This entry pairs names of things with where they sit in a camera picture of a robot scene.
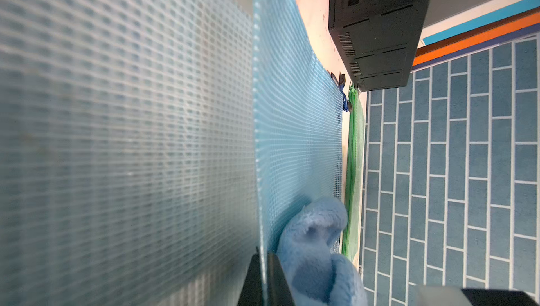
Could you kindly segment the black mesh file holder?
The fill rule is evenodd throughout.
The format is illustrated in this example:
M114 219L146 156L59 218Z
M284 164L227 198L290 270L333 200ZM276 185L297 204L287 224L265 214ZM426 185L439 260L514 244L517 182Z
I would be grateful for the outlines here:
M430 0L329 0L328 30L361 91L405 87Z

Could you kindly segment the green mesh document bag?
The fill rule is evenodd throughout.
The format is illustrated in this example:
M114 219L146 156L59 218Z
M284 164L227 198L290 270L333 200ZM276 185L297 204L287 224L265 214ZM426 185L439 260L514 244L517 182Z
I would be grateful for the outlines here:
M345 182L345 207L347 208L348 224L343 231L342 254L358 268L364 176L365 117L359 91L353 86L349 89L347 104L350 114Z

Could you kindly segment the clear grey document bag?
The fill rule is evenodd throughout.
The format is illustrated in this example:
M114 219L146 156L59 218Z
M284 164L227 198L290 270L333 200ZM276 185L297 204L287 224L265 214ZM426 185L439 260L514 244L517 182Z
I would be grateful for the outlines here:
M237 0L1 0L1 304L239 301L252 25Z

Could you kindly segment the orange book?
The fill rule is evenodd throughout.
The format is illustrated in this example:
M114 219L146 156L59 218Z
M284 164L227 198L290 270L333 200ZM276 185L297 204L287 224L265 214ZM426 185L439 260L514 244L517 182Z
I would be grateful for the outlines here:
M419 48L412 70L539 31L539 7Z

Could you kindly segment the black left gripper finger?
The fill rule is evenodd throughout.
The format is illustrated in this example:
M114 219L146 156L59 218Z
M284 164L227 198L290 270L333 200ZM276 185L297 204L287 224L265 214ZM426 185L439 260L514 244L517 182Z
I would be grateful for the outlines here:
M259 248L250 260L237 305L295 305L278 256Z

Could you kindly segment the teal book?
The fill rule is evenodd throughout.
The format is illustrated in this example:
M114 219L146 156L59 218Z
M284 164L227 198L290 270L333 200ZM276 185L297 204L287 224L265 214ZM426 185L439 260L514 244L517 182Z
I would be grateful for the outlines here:
M522 0L422 39L427 46L539 7L539 0Z

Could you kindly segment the light blue cleaning cloth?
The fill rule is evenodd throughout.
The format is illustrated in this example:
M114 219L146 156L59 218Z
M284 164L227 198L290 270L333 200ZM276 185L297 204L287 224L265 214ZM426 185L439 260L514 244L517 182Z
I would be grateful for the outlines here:
M277 256L296 305L367 305L353 263L331 250L347 226L347 210L337 198L305 206L285 226Z

